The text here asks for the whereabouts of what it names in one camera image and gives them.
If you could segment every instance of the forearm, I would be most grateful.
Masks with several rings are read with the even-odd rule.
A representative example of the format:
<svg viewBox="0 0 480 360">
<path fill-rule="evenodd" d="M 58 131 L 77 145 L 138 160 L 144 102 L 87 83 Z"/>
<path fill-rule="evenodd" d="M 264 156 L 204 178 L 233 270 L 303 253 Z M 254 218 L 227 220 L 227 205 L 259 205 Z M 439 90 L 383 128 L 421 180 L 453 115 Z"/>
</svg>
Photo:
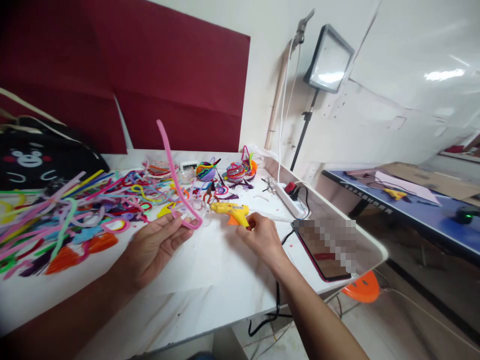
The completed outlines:
<svg viewBox="0 0 480 360">
<path fill-rule="evenodd" d="M 18 359 L 72 359 L 135 295 L 107 272 L 4 339 Z"/>
<path fill-rule="evenodd" d="M 310 359 L 368 359 L 357 340 L 288 258 L 272 266 Z"/>
</svg>

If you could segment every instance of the power strip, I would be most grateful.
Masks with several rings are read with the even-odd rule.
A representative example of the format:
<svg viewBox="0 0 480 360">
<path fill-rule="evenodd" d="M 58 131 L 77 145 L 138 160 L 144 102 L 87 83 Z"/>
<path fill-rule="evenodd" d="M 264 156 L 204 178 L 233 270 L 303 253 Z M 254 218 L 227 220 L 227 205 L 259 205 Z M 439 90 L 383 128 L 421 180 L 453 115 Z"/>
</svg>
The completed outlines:
<svg viewBox="0 0 480 360">
<path fill-rule="evenodd" d="M 278 196 L 280 196 L 280 198 L 283 200 L 283 202 L 294 217 L 296 217 L 297 219 L 303 219 L 308 213 L 307 206 L 304 204 L 303 201 L 300 201 L 299 199 L 293 201 L 290 196 L 285 192 L 286 187 L 287 184 L 277 182 L 275 184 L 276 193 L 278 194 Z"/>
</svg>

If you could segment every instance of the hand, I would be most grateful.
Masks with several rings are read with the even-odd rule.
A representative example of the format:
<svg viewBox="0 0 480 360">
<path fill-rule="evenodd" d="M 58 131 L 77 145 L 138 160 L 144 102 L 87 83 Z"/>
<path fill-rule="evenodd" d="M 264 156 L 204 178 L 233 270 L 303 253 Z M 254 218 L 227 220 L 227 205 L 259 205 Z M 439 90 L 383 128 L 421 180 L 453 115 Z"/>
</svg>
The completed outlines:
<svg viewBox="0 0 480 360">
<path fill-rule="evenodd" d="M 290 261 L 272 220 L 258 212 L 247 216 L 246 219 L 253 231 L 247 230 L 244 226 L 238 226 L 236 233 L 268 267 L 272 269 L 285 260 Z"/>
<path fill-rule="evenodd" d="M 182 218 L 171 213 L 150 222 L 138 231 L 108 271 L 129 288 L 138 291 L 150 284 L 186 242 L 193 230 L 182 226 Z"/>
</svg>

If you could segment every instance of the light stand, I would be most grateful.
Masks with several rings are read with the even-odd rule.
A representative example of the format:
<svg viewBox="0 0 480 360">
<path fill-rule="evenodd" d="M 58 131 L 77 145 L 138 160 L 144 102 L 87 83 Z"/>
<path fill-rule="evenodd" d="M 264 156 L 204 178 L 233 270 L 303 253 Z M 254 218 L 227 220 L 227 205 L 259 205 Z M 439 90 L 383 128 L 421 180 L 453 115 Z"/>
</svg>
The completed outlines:
<svg viewBox="0 0 480 360">
<path fill-rule="evenodd" d="M 309 127 L 309 122 L 310 122 L 310 119 L 312 118 L 312 114 L 313 114 L 312 110 L 314 108 L 315 101 L 317 100 L 317 95 L 319 94 L 319 91 L 320 91 L 319 88 L 315 89 L 315 95 L 313 96 L 313 100 L 311 101 L 310 111 L 304 111 L 304 112 L 301 113 L 302 115 L 304 115 L 303 120 L 305 121 L 305 123 L 303 124 L 303 129 L 301 131 L 300 140 L 298 141 L 298 145 L 296 146 L 295 156 L 293 157 L 293 161 L 291 162 L 290 171 L 294 170 L 295 163 L 297 162 L 297 158 L 299 157 L 300 147 L 302 146 L 302 143 L 303 143 L 304 137 L 305 137 L 305 133 L 307 132 L 307 128 Z"/>
<path fill-rule="evenodd" d="M 300 147 L 304 141 L 307 127 L 312 119 L 312 110 L 317 100 L 320 90 L 336 94 L 339 92 L 340 84 L 344 78 L 345 71 L 350 64 L 354 49 L 340 36 L 338 32 L 330 25 L 324 25 L 321 28 L 320 36 L 316 43 L 313 59 L 310 67 L 303 77 L 303 81 L 315 88 L 315 95 L 311 102 L 310 111 L 302 113 L 304 115 L 303 129 L 300 140 L 296 147 L 295 156 L 291 163 L 290 171 L 295 168 L 295 163 L 299 156 Z"/>
</svg>

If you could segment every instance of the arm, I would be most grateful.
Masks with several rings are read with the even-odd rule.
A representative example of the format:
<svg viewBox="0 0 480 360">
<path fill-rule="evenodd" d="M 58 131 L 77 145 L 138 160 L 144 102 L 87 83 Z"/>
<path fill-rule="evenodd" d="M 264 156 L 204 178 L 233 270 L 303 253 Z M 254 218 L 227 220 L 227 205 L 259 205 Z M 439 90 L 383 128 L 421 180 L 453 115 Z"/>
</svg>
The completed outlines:
<svg viewBox="0 0 480 360">
<path fill-rule="evenodd" d="M 15 359 L 72 359 L 136 293 L 165 267 L 193 231 L 181 217 L 162 216 L 143 227 L 111 269 L 2 342 Z"/>
<path fill-rule="evenodd" d="M 292 264 L 275 223 L 253 213 L 247 218 L 253 231 L 239 226 L 236 233 L 271 269 L 283 286 L 298 333 L 310 359 L 366 359 L 367 355 L 350 331 L 310 287 Z"/>
</svg>

